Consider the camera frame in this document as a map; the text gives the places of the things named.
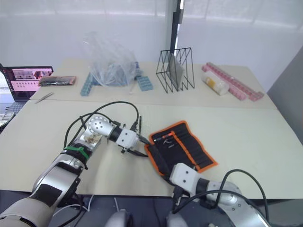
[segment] small case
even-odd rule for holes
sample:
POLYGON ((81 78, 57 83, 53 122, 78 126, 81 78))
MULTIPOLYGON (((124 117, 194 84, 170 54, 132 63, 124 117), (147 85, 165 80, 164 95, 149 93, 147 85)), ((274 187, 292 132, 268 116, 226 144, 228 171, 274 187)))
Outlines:
POLYGON ((38 86, 41 87, 66 86, 66 85, 73 85, 75 81, 76 81, 75 76, 65 76, 65 77, 49 76, 49 77, 42 77, 39 80, 38 86))
POLYGON ((171 171, 177 163, 184 163, 198 173, 217 165, 203 144, 191 133, 186 121, 151 134, 149 141, 151 145, 145 145, 145 151, 166 181, 169 181, 171 171))

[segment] laptop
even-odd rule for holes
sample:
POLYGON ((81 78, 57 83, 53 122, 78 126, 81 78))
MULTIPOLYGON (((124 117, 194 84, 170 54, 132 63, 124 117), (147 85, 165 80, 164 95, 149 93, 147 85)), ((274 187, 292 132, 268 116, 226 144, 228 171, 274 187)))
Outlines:
POLYGON ((7 109, 7 112, 17 114, 40 88, 38 86, 40 78, 50 76, 53 73, 53 68, 52 66, 3 67, 0 64, 0 71, 4 75, 15 101, 7 109))

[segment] white wall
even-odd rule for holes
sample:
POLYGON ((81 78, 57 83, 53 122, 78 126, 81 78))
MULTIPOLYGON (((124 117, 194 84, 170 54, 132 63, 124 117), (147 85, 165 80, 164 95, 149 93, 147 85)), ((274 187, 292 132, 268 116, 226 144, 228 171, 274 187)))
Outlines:
MULTIPOLYGON (((0 0, 0 62, 53 65, 83 57, 86 32, 99 31, 158 61, 168 49, 172 0, 0 0)), ((186 0, 179 47, 195 63, 248 66, 267 91, 303 45, 301 0, 186 0)))
POLYGON ((300 0, 186 0, 178 47, 193 61, 248 66, 268 91, 303 46, 300 0))
POLYGON ((53 65, 84 57, 86 32, 98 31, 157 61, 166 49, 165 0, 0 0, 0 62, 53 65))

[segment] white cable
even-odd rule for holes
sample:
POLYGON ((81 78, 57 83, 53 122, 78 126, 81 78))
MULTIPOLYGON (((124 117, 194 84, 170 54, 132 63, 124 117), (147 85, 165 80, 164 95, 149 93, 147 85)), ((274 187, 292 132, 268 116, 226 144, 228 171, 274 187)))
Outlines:
POLYGON ((65 209, 65 208, 68 208, 68 207, 80 207, 80 205, 79 205, 79 204, 72 204, 72 205, 68 205, 68 206, 66 206, 66 207, 62 207, 60 210, 58 210, 57 212, 55 212, 55 213, 53 214, 53 216, 55 216, 55 215, 58 214, 61 210, 65 209))
POLYGON ((94 197, 94 195, 91 195, 91 198, 89 199, 88 212, 90 211, 90 203, 91 203, 91 201, 92 201, 93 197, 94 197))
POLYGON ((118 202, 117 202, 117 199, 114 197, 114 200, 115 200, 115 204, 116 204, 116 208, 117 208, 117 212, 119 212, 119 206, 118 206, 118 202))

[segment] black pole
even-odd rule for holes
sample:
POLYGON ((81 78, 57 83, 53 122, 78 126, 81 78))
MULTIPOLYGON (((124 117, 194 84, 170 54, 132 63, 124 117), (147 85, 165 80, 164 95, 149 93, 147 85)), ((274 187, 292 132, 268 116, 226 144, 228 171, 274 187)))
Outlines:
POLYGON ((178 24, 180 22, 180 9, 181 0, 177 0, 177 9, 176 12, 173 13, 172 17, 172 26, 171 26, 171 38, 170 38, 170 53, 173 54, 175 51, 176 39, 178 34, 178 24))

